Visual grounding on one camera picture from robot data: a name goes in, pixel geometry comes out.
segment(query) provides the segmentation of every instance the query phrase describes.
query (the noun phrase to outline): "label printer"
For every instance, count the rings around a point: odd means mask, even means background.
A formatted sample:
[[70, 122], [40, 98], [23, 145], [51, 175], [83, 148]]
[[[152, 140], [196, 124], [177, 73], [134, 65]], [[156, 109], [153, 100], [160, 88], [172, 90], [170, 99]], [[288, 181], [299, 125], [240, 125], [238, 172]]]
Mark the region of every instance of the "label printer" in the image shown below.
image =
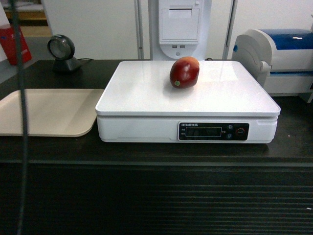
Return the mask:
[[236, 39], [232, 60], [240, 62], [271, 96], [313, 98], [313, 32], [250, 29]]

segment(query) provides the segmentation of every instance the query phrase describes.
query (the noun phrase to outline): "white wall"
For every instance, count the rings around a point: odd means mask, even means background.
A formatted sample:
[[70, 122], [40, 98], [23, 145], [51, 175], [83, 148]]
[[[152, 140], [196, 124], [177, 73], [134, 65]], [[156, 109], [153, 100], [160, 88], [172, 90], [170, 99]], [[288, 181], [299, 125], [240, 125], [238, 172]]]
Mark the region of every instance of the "white wall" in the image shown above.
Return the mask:
[[238, 35], [248, 29], [299, 28], [310, 30], [313, 0], [238, 0], [228, 58]]
[[[0, 3], [0, 26], [2, 25], [5, 25], [5, 24], [8, 24], [9, 23], [9, 20], [8, 18], [6, 17], [6, 14], [4, 12], [4, 9]], [[3, 60], [6, 60], [6, 55], [0, 45], [0, 62], [2, 62]]]
[[137, 59], [134, 0], [42, 0], [52, 34], [75, 44], [76, 58]]
[[[75, 44], [77, 58], [136, 59], [134, 0], [42, 0], [53, 34]], [[141, 0], [144, 58], [150, 58], [148, 1]], [[207, 57], [222, 59], [232, 0], [212, 0]], [[228, 58], [250, 28], [310, 29], [313, 0], [238, 0]]]
[[[42, 0], [52, 34], [65, 34], [75, 57], [137, 59], [134, 0]], [[221, 59], [231, 0], [212, 0], [207, 57]], [[148, 0], [141, 0], [144, 58], [150, 58]]]

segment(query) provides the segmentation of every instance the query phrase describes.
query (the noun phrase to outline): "digital scale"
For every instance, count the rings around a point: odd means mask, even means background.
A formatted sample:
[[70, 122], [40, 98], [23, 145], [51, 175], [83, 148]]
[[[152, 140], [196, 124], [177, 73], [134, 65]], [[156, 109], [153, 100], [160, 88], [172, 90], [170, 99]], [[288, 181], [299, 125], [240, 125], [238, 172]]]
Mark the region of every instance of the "digital scale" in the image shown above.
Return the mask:
[[195, 86], [174, 88], [174, 61], [124, 61], [96, 105], [105, 142], [269, 143], [280, 107], [235, 61], [200, 61]]

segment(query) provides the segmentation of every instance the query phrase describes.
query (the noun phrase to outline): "lcd display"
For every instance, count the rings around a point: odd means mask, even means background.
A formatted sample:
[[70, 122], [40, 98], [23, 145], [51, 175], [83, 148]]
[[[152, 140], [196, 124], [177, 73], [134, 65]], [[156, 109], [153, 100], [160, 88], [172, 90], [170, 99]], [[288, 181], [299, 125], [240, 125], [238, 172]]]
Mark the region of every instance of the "lcd display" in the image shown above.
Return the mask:
[[187, 137], [221, 137], [221, 127], [186, 127]]

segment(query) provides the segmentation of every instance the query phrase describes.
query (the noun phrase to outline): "red bag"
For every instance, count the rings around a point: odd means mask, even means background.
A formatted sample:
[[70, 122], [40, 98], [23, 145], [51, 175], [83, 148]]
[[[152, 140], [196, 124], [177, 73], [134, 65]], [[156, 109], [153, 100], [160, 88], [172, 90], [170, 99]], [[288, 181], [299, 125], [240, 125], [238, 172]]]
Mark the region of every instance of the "red bag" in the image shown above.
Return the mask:
[[[19, 32], [22, 46], [22, 62], [25, 63], [31, 59], [31, 54], [20, 27]], [[6, 24], [0, 27], [0, 43], [10, 64], [17, 65], [14, 28], [12, 25]]]

